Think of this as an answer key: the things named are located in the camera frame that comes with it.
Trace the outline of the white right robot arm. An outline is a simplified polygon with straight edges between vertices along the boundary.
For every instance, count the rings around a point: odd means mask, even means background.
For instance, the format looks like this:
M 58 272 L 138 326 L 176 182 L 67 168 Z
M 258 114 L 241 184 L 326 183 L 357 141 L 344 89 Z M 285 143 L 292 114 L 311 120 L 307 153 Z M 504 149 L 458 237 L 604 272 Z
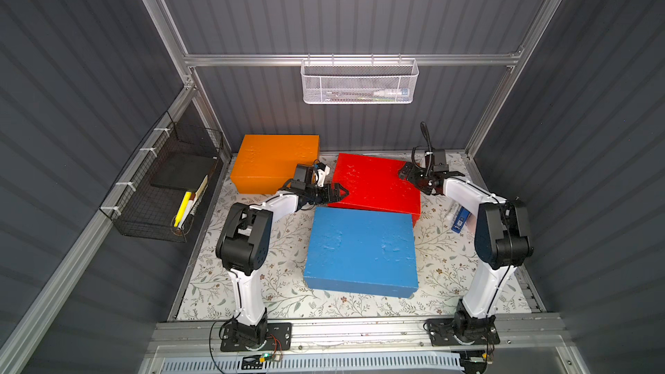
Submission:
M 462 222 L 474 233 L 480 261 L 467 294 L 458 302 L 450 324 L 455 340 L 473 345 L 481 340 L 488 346 L 499 342 L 495 331 L 495 303 L 509 277 L 533 255 L 529 241 L 531 227 L 526 204 L 509 200 L 473 184 L 459 171 L 439 162 L 436 152 L 425 152 L 425 166 L 407 162 L 398 177 L 427 196 L 446 196 L 464 211 Z

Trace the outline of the blue shoebox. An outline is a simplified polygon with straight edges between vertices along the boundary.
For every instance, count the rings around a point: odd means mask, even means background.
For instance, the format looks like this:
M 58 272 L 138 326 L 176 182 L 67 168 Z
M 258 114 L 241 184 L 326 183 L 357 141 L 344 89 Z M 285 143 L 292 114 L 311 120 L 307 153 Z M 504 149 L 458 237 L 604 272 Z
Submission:
M 316 209 L 303 278 L 311 289 L 412 296 L 419 283 L 411 215 Z

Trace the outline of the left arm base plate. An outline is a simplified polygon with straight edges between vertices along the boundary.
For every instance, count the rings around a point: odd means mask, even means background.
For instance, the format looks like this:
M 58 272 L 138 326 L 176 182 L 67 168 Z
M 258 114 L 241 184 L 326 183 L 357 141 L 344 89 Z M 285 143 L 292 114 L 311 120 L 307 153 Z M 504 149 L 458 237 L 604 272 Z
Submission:
M 262 322 L 251 327 L 234 321 L 221 329 L 219 350 L 223 353 L 288 351 L 292 337 L 291 323 Z

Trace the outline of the orange shoebox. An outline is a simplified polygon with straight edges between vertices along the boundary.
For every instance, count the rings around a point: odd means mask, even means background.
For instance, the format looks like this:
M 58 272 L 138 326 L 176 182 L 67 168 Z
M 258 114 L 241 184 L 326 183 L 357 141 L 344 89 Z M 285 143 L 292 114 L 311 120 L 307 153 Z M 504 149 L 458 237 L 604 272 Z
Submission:
M 319 154 L 319 135 L 247 134 L 230 180 L 240 194 L 274 194 L 298 164 L 313 164 Z

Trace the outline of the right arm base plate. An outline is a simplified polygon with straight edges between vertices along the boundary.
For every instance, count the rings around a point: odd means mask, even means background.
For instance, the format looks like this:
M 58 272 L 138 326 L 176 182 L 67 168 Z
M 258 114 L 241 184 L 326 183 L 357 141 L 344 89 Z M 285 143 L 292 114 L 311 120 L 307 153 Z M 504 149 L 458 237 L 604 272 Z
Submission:
M 423 328 L 433 346 L 497 346 L 500 336 L 495 317 L 489 319 L 455 320 L 427 319 Z

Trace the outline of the red shoebox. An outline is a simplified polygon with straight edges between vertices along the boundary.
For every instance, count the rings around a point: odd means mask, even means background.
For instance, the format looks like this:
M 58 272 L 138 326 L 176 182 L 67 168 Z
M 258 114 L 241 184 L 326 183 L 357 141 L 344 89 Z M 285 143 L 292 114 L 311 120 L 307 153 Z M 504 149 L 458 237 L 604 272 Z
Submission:
M 406 164 L 404 160 L 339 154 L 332 182 L 349 194 L 330 207 L 407 214 L 415 225 L 421 217 L 421 192 L 398 176 Z

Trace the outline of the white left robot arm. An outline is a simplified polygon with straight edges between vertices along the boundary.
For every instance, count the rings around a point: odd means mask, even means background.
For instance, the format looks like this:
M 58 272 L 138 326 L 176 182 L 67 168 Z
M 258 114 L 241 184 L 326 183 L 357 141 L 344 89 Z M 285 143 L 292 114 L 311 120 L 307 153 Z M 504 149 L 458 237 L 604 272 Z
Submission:
M 233 287 L 236 309 L 226 327 L 234 343 L 256 349 L 268 336 L 268 310 L 258 273 L 268 257 L 273 224 L 306 206 L 335 204 L 350 195 L 342 184 L 327 183 L 329 173 L 322 162 L 298 164 L 275 195 L 258 204 L 230 207 L 215 253 Z

